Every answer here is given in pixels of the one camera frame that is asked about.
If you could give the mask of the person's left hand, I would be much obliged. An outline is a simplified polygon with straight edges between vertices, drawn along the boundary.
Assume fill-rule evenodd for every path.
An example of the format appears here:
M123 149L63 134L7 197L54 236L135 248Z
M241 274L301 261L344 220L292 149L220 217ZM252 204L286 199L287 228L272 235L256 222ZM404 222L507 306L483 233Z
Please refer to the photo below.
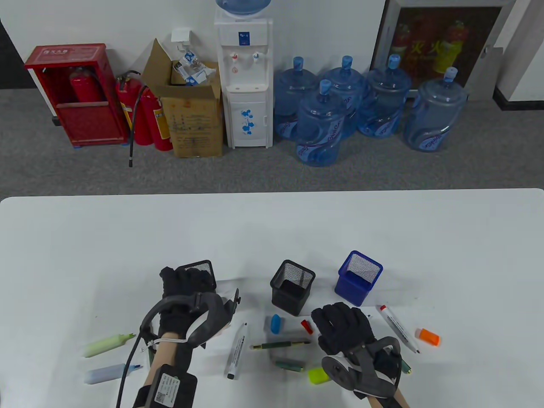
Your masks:
M163 282L163 298L175 295L191 296L194 293L215 293L216 289L210 274L196 268L173 269L165 267L159 273ZM179 339L184 339L187 330L202 311L192 312L188 306L177 305L161 313L158 336L176 334Z

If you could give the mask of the person's right hand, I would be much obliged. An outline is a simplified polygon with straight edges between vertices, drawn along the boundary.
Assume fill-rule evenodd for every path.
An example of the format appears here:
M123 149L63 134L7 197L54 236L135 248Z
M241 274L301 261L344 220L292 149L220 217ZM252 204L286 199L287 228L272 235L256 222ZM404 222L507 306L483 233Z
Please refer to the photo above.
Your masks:
M325 352L325 373L361 400L372 397L384 407L394 405L402 376L400 342L391 336L377 339L367 316L342 302L317 308L311 317Z

